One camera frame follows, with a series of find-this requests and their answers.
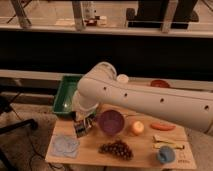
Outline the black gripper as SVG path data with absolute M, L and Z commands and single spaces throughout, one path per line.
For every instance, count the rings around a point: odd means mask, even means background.
M 78 138 L 86 136 L 93 127 L 94 115 L 90 114 L 83 119 L 74 119 L 74 130 Z

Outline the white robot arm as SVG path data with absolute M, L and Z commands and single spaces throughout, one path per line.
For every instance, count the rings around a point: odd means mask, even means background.
M 88 115 L 100 103 L 124 107 L 213 136 L 213 93 L 120 83 L 100 62 L 77 83 L 72 110 Z

